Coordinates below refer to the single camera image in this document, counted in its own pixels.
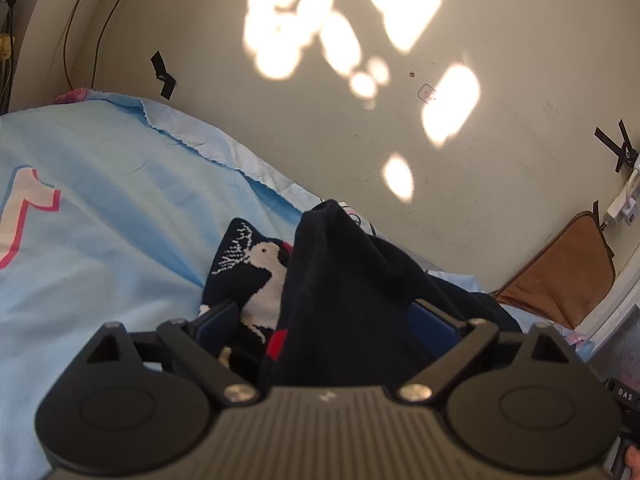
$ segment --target bed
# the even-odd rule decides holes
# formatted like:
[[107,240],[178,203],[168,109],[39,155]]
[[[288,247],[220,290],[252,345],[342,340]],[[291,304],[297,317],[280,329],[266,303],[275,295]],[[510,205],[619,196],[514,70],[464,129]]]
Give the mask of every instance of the bed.
[[33,413],[97,326],[193,319],[234,217],[292,242],[302,212],[321,201],[169,106],[84,90],[62,102],[0,118],[1,479],[47,471]]

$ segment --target red patch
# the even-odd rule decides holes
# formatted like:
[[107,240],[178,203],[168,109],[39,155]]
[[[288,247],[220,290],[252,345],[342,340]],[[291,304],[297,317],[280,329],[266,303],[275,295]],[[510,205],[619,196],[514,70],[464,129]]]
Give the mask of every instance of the red patch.
[[287,329],[285,328],[283,330],[276,330],[276,332],[274,332],[271,338],[269,339],[269,343],[267,345],[267,355],[274,361],[277,361],[286,337],[287,337]]

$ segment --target finger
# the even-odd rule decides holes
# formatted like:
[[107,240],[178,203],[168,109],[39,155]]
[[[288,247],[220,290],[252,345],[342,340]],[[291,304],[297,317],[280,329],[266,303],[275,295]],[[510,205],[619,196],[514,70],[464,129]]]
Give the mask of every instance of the finger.
[[631,469],[630,480],[640,480],[640,450],[636,446],[629,446],[625,453],[625,464]]

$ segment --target circular cover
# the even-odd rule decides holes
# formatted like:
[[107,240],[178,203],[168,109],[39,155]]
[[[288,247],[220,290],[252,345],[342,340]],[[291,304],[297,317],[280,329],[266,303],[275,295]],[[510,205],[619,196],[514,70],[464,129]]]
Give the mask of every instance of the circular cover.
[[466,380],[447,401],[451,429],[476,453],[510,470],[554,474],[599,460],[620,413],[587,370],[530,362]]
[[175,375],[85,373],[45,398],[36,432],[50,462],[82,474],[121,476],[158,468],[193,447],[209,422],[202,391]]

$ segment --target brown cushion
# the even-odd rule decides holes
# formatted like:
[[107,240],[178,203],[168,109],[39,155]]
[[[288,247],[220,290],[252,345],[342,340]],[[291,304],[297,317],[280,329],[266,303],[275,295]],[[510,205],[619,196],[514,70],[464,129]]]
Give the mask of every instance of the brown cushion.
[[575,328],[613,286],[616,270],[611,257],[598,221],[585,211],[511,278],[495,299]]

